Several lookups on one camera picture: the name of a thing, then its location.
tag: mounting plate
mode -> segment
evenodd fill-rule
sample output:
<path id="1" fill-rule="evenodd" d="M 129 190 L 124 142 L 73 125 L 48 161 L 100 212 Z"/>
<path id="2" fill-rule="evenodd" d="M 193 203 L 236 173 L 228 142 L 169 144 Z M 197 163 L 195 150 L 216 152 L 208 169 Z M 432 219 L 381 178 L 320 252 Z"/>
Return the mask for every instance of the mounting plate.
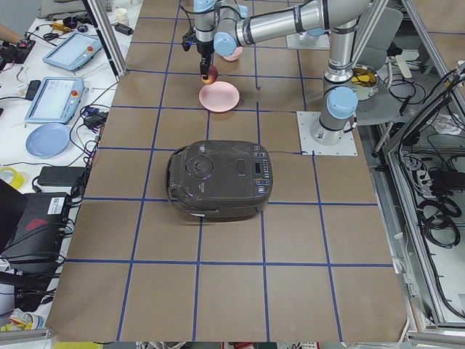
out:
<path id="1" fill-rule="evenodd" d="M 304 155 L 329 155 L 329 156 L 357 156 L 354 136 L 351 132 L 344 133 L 339 143 L 336 145 L 323 145 L 318 143 L 310 135 L 310 127 L 313 122 L 320 117 L 319 111 L 298 111 L 297 122 L 299 125 L 300 148 Z"/>
<path id="2" fill-rule="evenodd" d="M 328 34 L 320 36 L 311 36 L 305 34 L 303 37 L 299 34 L 287 35 L 286 41 L 288 42 L 288 49 L 329 49 Z"/>

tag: button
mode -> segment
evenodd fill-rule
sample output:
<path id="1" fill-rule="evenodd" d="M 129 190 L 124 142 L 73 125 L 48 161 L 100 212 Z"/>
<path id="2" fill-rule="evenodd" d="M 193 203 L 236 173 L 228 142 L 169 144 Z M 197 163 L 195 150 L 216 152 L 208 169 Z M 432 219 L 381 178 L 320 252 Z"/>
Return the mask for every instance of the button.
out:
<path id="1" fill-rule="evenodd" d="M 235 168 L 238 171 L 238 175 L 240 176 L 245 176 L 246 175 L 246 170 L 247 170 L 247 165 L 244 160 L 238 160 L 235 163 Z"/>

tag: white cup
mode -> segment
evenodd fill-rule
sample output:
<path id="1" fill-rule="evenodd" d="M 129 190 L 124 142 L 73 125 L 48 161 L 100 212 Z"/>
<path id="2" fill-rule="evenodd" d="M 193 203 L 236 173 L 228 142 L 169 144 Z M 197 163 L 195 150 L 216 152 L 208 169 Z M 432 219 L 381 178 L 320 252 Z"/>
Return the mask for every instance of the white cup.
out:
<path id="1" fill-rule="evenodd" d="M 129 25 L 128 10 L 120 7 L 115 10 L 116 20 L 118 23 Z"/>

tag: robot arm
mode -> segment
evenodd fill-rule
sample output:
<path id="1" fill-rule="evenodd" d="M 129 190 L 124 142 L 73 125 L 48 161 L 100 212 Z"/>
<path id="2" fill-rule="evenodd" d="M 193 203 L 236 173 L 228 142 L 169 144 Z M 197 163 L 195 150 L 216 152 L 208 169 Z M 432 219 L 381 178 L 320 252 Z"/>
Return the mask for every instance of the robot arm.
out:
<path id="1" fill-rule="evenodd" d="M 303 4 L 247 17 L 247 8 L 228 0 L 194 0 L 195 40 L 201 54 L 201 75 L 207 79 L 214 51 L 231 55 L 237 46 L 301 33 L 313 28 L 332 29 L 330 62 L 325 77 L 341 82 L 350 79 L 350 65 L 357 18 L 370 0 L 310 0 Z"/>

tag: white label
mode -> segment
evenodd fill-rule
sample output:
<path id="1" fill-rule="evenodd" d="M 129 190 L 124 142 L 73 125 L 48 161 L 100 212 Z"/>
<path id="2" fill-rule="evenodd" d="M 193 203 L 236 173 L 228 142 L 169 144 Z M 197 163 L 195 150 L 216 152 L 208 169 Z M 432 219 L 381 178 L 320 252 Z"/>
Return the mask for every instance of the white label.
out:
<path id="1" fill-rule="evenodd" d="M 65 198 L 52 198 L 47 214 L 60 214 L 65 203 Z"/>

